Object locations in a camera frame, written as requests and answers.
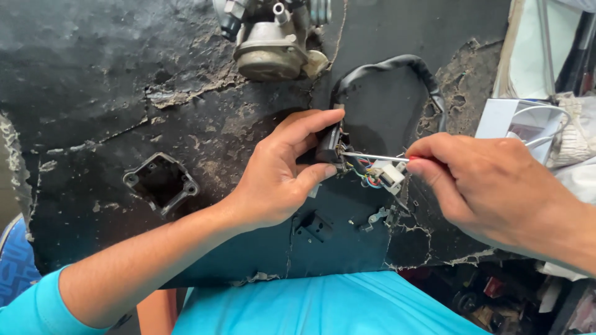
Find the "black cable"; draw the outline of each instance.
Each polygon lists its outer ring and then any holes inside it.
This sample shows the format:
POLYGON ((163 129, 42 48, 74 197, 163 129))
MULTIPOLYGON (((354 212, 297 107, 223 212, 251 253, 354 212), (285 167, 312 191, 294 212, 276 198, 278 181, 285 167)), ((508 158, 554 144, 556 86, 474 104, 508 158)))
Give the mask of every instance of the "black cable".
POLYGON ((347 90, 352 86, 352 83, 366 75, 375 72, 386 72, 399 69, 404 66, 412 68, 414 73, 423 81, 424 86, 429 91, 431 100, 434 105, 441 112, 441 119, 439 120, 439 132, 447 131, 447 113, 445 109, 445 98, 441 92, 440 83, 436 77, 430 73, 429 68, 422 58, 415 55, 401 55, 382 61, 377 64, 367 64, 348 72, 340 78, 333 90, 331 91, 331 109, 335 104, 343 104, 343 98, 347 96, 347 90))

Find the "left hand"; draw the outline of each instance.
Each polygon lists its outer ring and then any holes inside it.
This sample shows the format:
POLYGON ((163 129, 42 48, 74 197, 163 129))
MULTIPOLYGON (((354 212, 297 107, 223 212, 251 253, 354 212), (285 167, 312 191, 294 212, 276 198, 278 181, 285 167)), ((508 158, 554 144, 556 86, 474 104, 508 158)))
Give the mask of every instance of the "left hand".
POLYGON ((284 222, 317 184, 337 173, 331 164, 297 165, 296 159, 316 147, 316 132, 344 114, 307 110, 289 115, 257 144, 238 186, 220 204, 248 231, 284 222))

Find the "white plastic connector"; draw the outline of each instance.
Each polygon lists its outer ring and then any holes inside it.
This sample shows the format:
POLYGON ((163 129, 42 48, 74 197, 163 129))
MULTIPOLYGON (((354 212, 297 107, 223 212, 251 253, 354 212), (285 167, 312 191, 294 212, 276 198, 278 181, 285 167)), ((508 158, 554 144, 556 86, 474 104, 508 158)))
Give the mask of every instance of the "white plastic connector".
POLYGON ((402 172, 405 164, 400 163, 398 167, 393 166, 393 162, 388 160, 378 160, 371 166, 372 174, 383 181, 383 186, 387 191, 396 196, 402 189, 401 182, 406 178, 402 172))

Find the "blue wire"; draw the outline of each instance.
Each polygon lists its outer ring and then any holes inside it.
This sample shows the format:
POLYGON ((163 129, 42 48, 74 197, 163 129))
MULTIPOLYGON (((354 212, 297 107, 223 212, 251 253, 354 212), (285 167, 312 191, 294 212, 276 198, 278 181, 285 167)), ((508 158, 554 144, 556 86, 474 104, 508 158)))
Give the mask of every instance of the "blue wire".
POLYGON ((366 178, 366 180, 367 180, 368 186, 370 186, 372 188, 383 188, 382 186, 375 186, 375 185, 371 184, 371 181, 368 180, 368 178, 366 178))

